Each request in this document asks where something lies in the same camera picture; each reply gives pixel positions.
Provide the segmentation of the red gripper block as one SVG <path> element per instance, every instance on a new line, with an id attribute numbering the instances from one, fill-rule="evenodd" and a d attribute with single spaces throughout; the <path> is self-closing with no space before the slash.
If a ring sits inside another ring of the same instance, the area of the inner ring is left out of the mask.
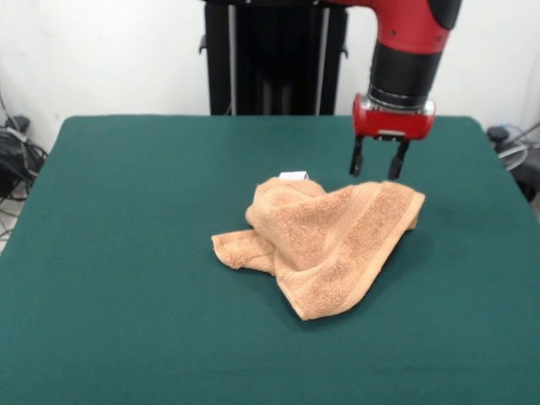
<path id="1" fill-rule="evenodd" d="M 372 101 L 365 94 L 356 94 L 352 109 L 353 128 L 356 137 L 349 174 L 358 176 L 363 164 L 363 137 L 403 138 L 397 153 L 391 160 L 388 179 L 400 177 L 409 140 L 421 140 L 428 136 L 435 122 L 435 103 L 427 100 L 417 110 L 393 110 Z"/>

